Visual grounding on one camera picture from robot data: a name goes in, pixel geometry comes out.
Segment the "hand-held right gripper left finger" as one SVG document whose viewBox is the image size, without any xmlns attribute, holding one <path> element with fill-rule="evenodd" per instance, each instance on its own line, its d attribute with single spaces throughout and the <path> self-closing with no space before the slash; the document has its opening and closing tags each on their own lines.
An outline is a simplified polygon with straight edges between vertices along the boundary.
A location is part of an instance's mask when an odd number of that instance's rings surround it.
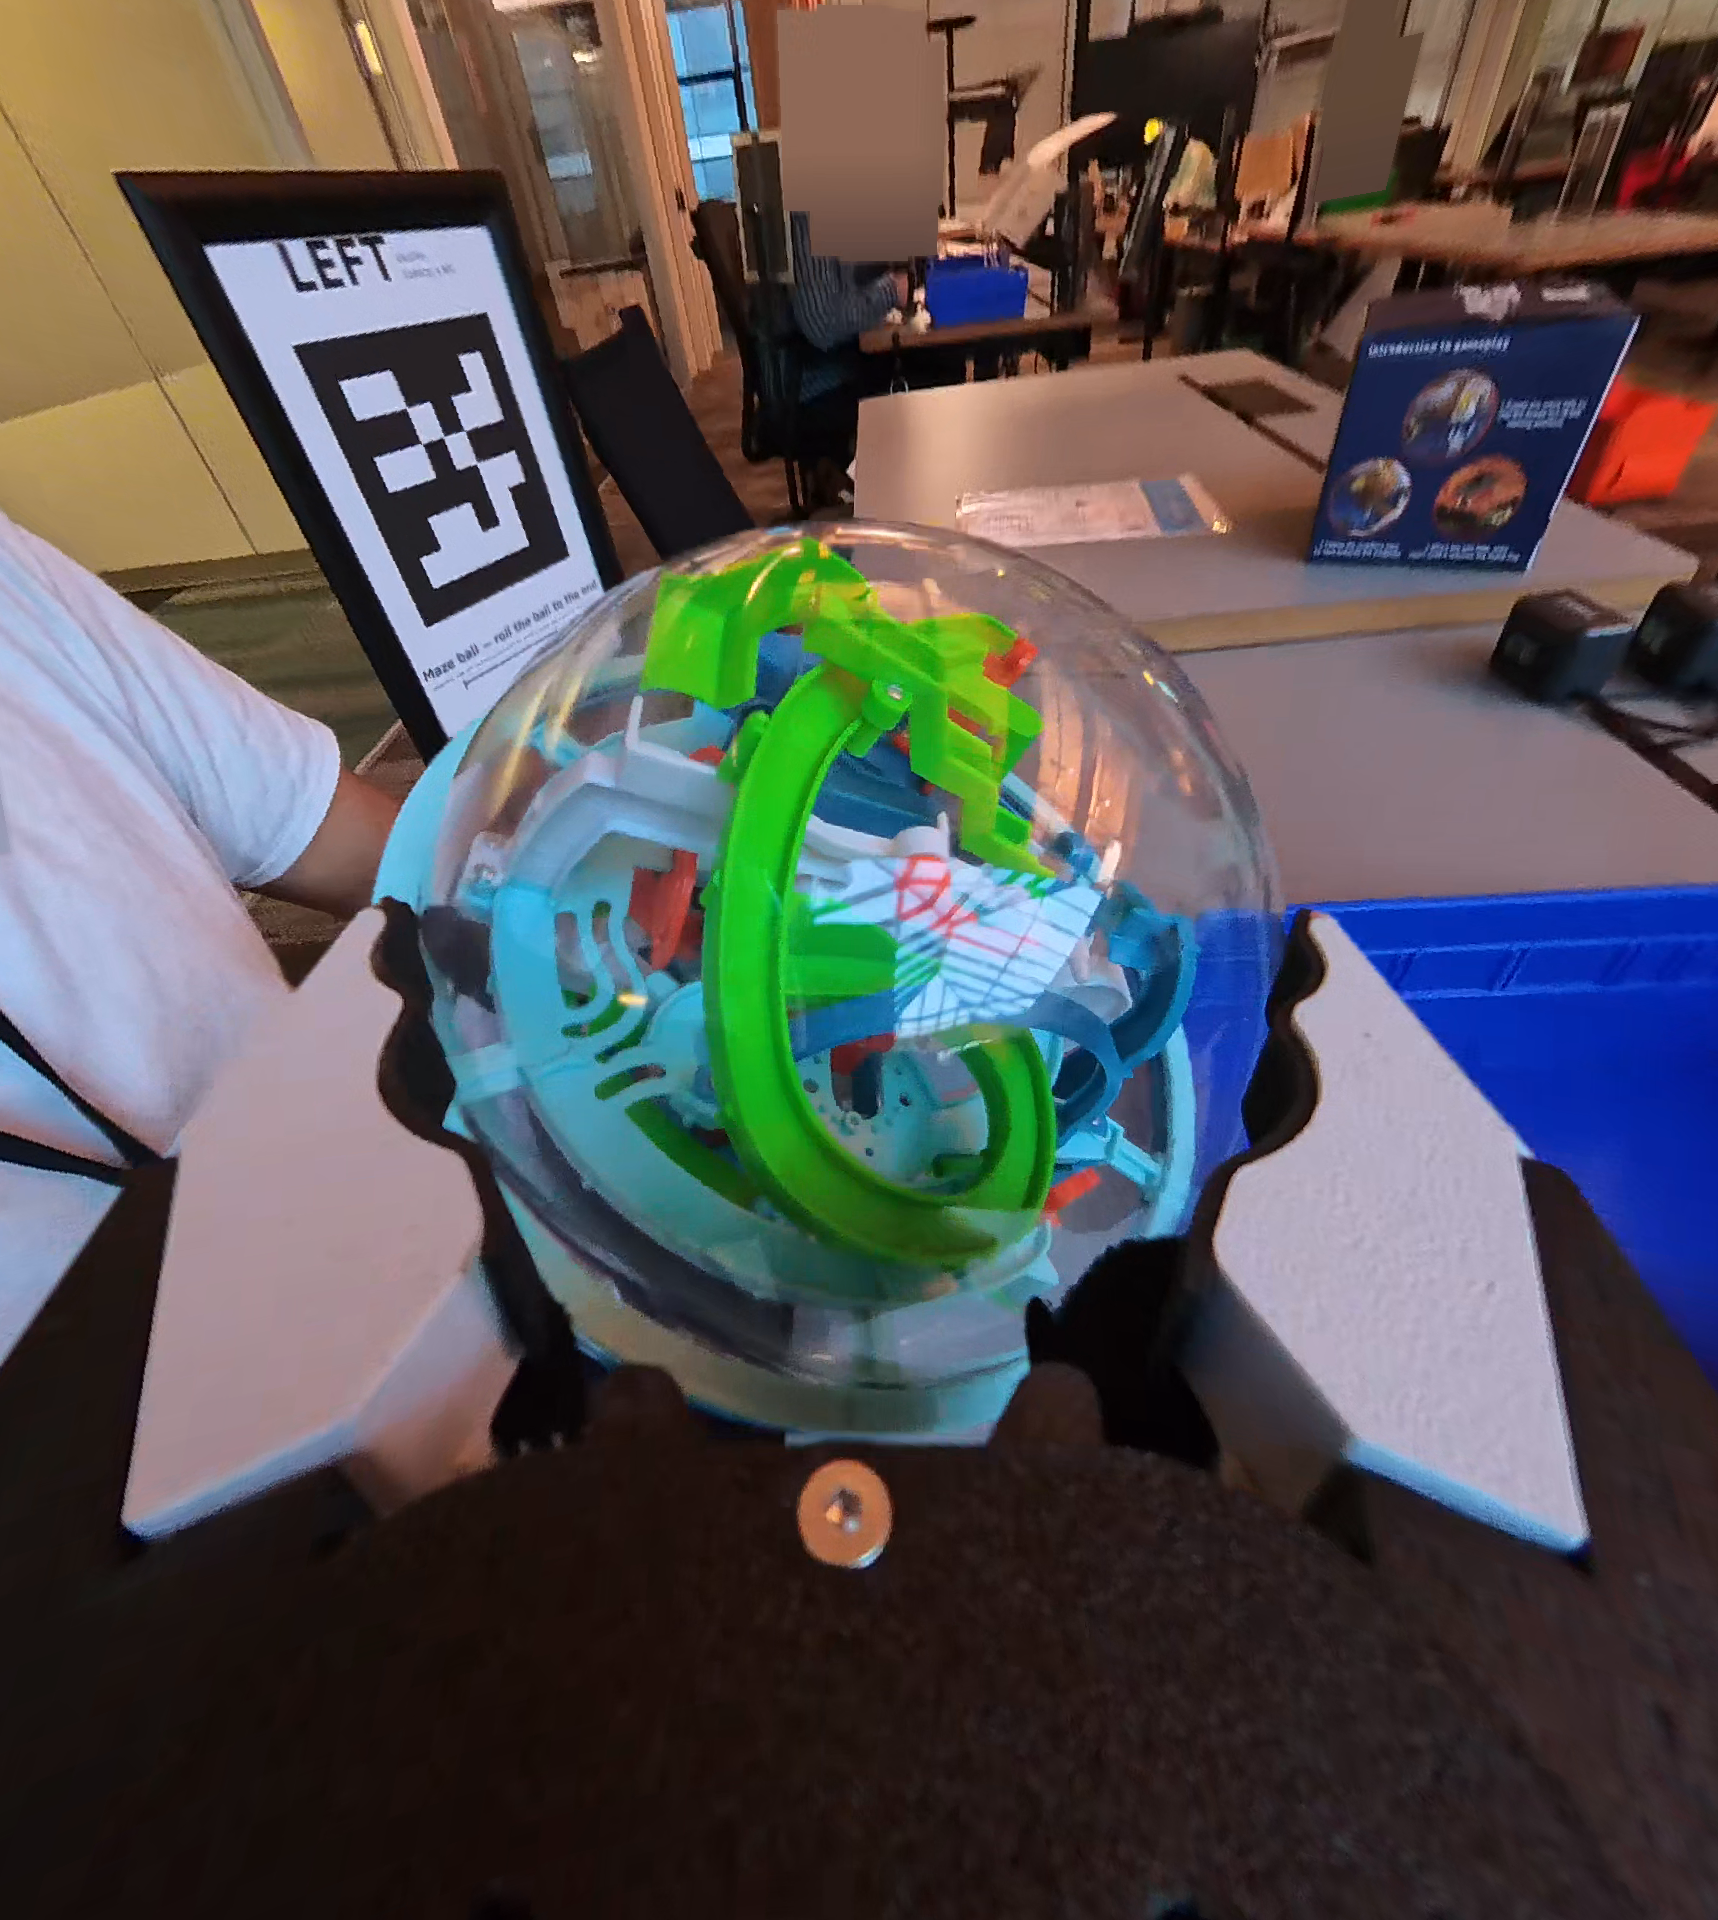
<svg viewBox="0 0 1718 1920">
<path fill-rule="evenodd" d="M 383 925 L 344 925 L 181 1131 L 122 1507 L 142 1538 L 319 1468 L 389 1513 L 494 1462 L 517 1359 L 467 1168 L 381 1100 L 404 1007 Z"/>
</svg>

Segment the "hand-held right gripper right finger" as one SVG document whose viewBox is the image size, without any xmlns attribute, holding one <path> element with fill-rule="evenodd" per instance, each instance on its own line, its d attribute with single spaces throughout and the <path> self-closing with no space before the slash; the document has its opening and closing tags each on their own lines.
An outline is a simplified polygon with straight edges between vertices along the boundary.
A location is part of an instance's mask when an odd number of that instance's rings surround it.
<svg viewBox="0 0 1718 1920">
<path fill-rule="evenodd" d="M 1589 1548 L 1531 1151 L 1325 910 L 1284 935 L 1241 1118 L 1185 1236 L 1177 1338 L 1235 1478 L 1305 1517 L 1364 1472 Z"/>
</svg>

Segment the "blue plastic bin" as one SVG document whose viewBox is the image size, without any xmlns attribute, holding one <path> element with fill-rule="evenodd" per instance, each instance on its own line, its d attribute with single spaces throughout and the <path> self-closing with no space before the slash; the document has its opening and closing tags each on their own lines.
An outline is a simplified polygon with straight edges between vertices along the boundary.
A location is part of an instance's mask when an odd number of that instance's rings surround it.
<svg viewBox="0 0 1718 1920">
<path fill-rule="evenodd" d="M 1525 1174 L 1581 1190 L 1718 1396 L 1718 884 L 1305 910 L 1509 1122 Z M 1578 1450 L 1581 1338 L 1554 1338 Z M 1578 1464 L 1593 1536 L 1601 1470 Z"/>
</svg>

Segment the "clear plastic maze ball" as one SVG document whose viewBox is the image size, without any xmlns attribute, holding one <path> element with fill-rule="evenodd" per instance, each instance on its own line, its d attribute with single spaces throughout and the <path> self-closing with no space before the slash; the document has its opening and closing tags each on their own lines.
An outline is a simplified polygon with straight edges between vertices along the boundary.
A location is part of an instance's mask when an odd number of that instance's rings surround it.
<svg viewBox="0 0 1718 1920">
<path fill-rule="evenodd" d="M 426 762 L 375 900 L 488 1203 L 504 1447 L 628 1363 L 751 1427 L 986 1431 L 1027 1310 L 1241 1147 L 1282 945 L 1177 661 L 879 521 L 583 604 Z"/>
</svg>

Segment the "person's left forearm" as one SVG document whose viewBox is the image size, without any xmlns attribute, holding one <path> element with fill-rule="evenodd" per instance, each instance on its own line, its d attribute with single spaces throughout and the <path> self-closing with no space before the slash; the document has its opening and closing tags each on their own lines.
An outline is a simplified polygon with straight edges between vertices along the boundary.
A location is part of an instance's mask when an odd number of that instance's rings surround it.
<svg viewBox="0 0 1718 1920">
<path fill-rule="evenodd" d="M 284 906 L 346 921 L 373 896 L 400 797 L 340 770 L 323 818 L 295 861 L 257 890 Z"/>
</svg>

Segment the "black power adapter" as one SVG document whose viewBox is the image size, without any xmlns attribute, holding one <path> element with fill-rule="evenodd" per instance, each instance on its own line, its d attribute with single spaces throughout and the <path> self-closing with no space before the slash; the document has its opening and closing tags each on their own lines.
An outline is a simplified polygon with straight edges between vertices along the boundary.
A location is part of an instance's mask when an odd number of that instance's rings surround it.
<svg viewBox="0 0 1718 1920">
<path fill-rule="evenodd" d="M 1488 657 L 1496 684 L 1546 707 L 1607 692 L 1622 666 L 1634 618 L 1572 589 L 1517 598 Z"/>
<path fill-rule="evenodd" d="M 1718 579 L 1661 587 L 1626 653 L 1642 682 L 1685 696 L 1718 696 Z"/>
</svg>

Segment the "black framed tag sign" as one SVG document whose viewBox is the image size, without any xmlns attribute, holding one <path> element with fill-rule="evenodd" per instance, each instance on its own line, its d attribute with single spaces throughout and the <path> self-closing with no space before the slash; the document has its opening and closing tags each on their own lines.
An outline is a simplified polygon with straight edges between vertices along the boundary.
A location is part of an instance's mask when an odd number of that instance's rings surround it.
<svg viewBox="0 0 1718 1920">
<path fill-rule="evenodd" d="M 620 579 L 502 176 L 116 184 L 432 760 Z"/>
</svg>

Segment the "clear plastic document bag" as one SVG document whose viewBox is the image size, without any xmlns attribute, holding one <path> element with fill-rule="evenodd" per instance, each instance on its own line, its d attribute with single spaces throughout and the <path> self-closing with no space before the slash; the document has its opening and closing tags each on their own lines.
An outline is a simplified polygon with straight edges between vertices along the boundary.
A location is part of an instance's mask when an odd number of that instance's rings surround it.
<svg viewBox="0 0 1718 1920">
<path fill-rule="evenodd" d="M 961 491 L 953 523 L 1008 548 L 1216 538 L 1233 528 L 1190 474 Z"/>
</svg>

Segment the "dark blue printed box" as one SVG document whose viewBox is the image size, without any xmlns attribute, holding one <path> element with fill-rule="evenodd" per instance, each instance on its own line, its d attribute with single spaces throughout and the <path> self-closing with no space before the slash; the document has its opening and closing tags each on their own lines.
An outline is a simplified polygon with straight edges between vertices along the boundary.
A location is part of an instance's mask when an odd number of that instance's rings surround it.
<svg viewBox="0 0 1718 1920">
<path fill-rule="evenodd" d="M 1525 571 L 1638 326 L 1591 277 L 1375 301 L 1305 561 Z"/>
</svg>

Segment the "orange object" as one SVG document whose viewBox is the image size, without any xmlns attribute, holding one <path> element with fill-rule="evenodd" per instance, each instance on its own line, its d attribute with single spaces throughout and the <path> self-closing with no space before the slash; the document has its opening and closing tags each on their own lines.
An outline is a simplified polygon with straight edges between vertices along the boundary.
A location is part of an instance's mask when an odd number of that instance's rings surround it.
<svg viewBox="0 0 1718 1920">
<path fill-rule="evenodd" d="M 1665 499 L 1679 487 L 1716 412 L 1714 400 L 1615 375 L 1566 495 L 1591 509 Z"/>
</svg>

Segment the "small blue bin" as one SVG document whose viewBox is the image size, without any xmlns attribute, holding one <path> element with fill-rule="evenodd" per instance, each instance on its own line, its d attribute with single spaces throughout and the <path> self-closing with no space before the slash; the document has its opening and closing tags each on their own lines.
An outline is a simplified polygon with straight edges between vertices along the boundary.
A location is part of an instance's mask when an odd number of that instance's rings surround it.
<svg viewBox="0 0 1718 1920">
<path fill-rule="evenodd" d="M 924 309 L 934 328 L 980 328 L 1027 314 L 1029 270 L 1008 256 L 934 256 L 924 270 Z"/>
</svg>

